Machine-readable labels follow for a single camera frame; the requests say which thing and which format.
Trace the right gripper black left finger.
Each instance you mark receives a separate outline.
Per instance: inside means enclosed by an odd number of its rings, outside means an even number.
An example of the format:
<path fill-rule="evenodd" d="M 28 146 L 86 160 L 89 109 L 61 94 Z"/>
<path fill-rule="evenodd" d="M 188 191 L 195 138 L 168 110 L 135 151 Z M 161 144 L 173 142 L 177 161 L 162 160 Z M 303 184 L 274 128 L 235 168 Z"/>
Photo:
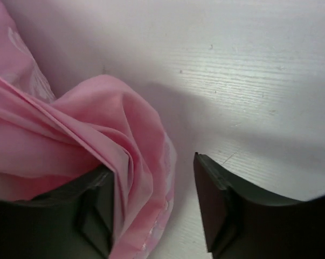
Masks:
<path fill-rule="evenodd" d="M 0 258 L 108 258 L 113 218 L 104 165 L 32 200 L 0 200 Z"/>

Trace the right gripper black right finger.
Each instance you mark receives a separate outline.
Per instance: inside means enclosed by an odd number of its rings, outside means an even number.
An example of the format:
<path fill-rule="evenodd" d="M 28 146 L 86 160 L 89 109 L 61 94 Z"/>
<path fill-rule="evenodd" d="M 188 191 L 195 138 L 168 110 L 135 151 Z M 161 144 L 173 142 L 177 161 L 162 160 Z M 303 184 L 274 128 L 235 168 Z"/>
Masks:
<path fill-rule="evenodd" d="M 325 258 L 325 195 L 290 199 L 236 176 L 205 154 L 193 161 L 213 258 Z"/>

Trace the pink floral pillowcase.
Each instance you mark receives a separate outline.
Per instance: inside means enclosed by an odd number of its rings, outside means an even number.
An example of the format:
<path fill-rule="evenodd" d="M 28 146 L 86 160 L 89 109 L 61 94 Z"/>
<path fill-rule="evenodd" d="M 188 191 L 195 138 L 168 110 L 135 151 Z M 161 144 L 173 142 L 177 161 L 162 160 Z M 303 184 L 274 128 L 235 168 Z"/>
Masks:
<path fill-rule="evenodd" d="M 109 75 L 87 79 L 56 98 L 0 1 L 0 200 L 31 201 L 85 177 L 114 174 L 110 258 L 147 258 L 174 203 L 175 149 L 158 113 Z"/>

